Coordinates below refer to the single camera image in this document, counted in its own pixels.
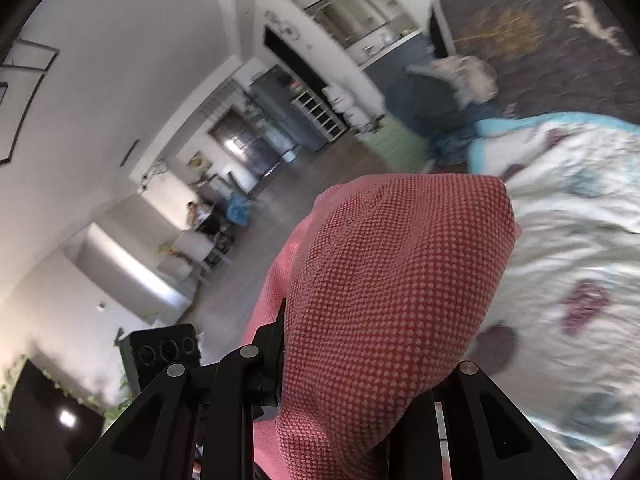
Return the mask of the dark patterned blanket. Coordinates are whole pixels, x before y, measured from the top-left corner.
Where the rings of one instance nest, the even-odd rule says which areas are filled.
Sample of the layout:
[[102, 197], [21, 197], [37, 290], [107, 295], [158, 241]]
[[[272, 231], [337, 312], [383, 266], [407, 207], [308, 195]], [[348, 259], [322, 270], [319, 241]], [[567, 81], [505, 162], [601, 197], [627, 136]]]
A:
[[639, 53], [602, 0], [433, 0], [450, 55], [497, 77], [504, 117], [554, 112], [639, 120]]

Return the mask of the white seashell print quilt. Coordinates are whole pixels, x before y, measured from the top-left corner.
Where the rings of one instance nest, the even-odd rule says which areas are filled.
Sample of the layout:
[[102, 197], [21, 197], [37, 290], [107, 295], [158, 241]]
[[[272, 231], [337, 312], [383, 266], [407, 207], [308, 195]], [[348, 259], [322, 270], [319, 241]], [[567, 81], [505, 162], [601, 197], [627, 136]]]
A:
[[581, 479], [639, 434], [639, 128], [588, 113], [485, 119], [473, 174], [521, 234], [468, 357]]

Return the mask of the white shelf unit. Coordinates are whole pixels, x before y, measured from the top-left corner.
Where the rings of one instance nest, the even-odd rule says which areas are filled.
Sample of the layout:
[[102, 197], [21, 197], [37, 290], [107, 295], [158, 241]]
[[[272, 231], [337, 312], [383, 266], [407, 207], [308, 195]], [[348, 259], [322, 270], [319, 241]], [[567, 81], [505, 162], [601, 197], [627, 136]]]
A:
[[292, 104], [329, 142], [334, 142], [347, 131], [337, 114], [309, 89], [300, 90], [292, 99]]

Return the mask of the green pillow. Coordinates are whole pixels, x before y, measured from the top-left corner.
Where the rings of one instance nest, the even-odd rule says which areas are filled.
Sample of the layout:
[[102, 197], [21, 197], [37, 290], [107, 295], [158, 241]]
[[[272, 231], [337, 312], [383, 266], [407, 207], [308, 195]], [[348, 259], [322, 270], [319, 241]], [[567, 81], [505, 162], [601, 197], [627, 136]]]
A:
[[433, 165], [428, 141], [392, 116], [383, 117], [375, 131], [359, 140], [395, 174], [422, 174]]

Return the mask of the pile of clothes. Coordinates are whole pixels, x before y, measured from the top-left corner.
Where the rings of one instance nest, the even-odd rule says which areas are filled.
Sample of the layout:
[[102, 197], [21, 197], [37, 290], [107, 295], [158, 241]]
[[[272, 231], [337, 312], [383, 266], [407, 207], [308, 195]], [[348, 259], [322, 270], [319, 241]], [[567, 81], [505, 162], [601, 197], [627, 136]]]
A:
[[500, 115], [497, 75], [475, 56], [404, 67], [384, 91], [386, 110], [428, 142], [438, 166], [466, 162], [476, 123]]

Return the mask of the pink knit garment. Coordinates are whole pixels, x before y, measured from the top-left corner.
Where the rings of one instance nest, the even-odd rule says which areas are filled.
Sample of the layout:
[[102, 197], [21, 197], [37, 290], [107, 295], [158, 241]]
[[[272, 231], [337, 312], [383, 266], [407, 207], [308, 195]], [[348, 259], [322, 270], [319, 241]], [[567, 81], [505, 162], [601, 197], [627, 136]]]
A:
[[491, 176], [371, 174], [320, 194], [245, 331], [284, 322], [280, 410], [254, 426], [266, 475], [374, 478], [373, 449], [480, 329], [515, 230]]

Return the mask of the black television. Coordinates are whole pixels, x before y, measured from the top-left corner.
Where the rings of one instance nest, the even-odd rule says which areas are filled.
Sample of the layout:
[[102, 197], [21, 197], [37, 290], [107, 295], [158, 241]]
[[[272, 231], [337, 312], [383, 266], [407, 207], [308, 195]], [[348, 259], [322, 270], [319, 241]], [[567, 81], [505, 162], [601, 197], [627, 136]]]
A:
[[65, 479], [101, 437], [104, 416], [58, 388], [27, 360], [2, 429], [29, 479]]

